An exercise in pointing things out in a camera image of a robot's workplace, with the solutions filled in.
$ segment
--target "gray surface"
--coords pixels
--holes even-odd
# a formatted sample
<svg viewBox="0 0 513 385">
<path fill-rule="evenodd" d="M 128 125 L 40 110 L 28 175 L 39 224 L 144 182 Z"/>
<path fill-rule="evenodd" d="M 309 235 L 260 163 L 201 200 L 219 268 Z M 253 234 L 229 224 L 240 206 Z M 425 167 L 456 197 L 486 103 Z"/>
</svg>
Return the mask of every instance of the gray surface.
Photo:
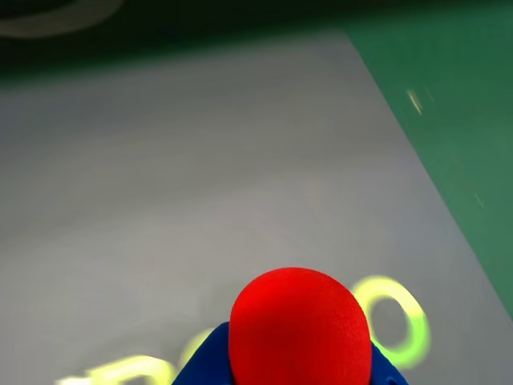
<svg viewBox="0 0 513 385">
<path fill-rule="evenodd" d="M 176 363 L 283 265 L 400 281 L 432 330 L 412 383 L 506 383 L 509 318 L 344 36 L 5 90 L 0 114 L 2 383 Z"/>
</svg>

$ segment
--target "green cutting mat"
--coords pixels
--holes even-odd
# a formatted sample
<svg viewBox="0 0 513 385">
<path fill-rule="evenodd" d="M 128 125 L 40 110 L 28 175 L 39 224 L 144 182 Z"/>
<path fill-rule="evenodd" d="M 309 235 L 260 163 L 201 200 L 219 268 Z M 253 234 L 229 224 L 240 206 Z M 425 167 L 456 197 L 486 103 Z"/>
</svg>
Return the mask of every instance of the green cutting mat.
<svg viewBox="0 0 513 385">
<path fill-rule="evenodd" d="M 346 30 L 513 317 L 513 5 Z"/>
</svg>

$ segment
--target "blue object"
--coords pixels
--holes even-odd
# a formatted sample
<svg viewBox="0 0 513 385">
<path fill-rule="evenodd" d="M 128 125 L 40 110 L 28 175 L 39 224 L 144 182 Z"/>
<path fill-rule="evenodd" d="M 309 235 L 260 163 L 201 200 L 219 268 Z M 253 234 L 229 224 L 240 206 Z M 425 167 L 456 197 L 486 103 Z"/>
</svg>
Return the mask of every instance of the blue object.
<svg viewBox="0 0 513 385">
<path fill-rule="evenodd" d="M 408 385 L 401 373 L 374 344 L 372 344 L 370 385 Z"/>
<path fill-rule="evenodd" d="M 205 339 L 173 385 L 235 385 L 228 356 L 228 322 L 221 323 Z M 370 385 L 408 385 L 374 344 Z"/>
<path fill-rule="evenodd" d="M 228 357 L 228 322 L 205 339 L 173 385 L 235 385 Z"/>
</svg>

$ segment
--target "glowing ring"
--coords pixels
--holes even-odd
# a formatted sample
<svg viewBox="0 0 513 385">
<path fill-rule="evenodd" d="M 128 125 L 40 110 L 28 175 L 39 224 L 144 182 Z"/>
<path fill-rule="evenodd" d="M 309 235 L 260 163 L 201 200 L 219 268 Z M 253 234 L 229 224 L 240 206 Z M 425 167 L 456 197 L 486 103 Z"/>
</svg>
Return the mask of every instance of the glowing ring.
<svg viewBox="0 0 513 385">
<path fill-rule="evenodd" d="M 399 282 L 383 276 L 370 276 L 362 279 L 353 288 L 353 295 L 363 309 L 369 323 L 370 337 L 374 345 L 396 367 L 407 369 L 420 363 L 430 349 L 430 327 L 421 306 L 410 292 Z M 376 302 L 392 298 L 401 306 L 409 325 L 405 340 L 393 347 L 384 347 L 376 339 L 370 319 Z"/>
</svg>

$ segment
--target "red ball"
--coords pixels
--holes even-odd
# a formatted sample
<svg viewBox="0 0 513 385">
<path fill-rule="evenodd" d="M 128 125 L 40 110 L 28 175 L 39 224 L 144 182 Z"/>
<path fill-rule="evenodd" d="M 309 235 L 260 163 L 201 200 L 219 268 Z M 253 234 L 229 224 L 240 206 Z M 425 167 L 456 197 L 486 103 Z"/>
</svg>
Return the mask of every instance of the red ball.
<svg viewBox="0 0 513 385">
<path fill-rule="evenodd" d="M 262 274 L 235 301 L 228 348 L 236 385 L 369 385 L 369 327 L 354 296 L 311 269 Z"/>
</svg>

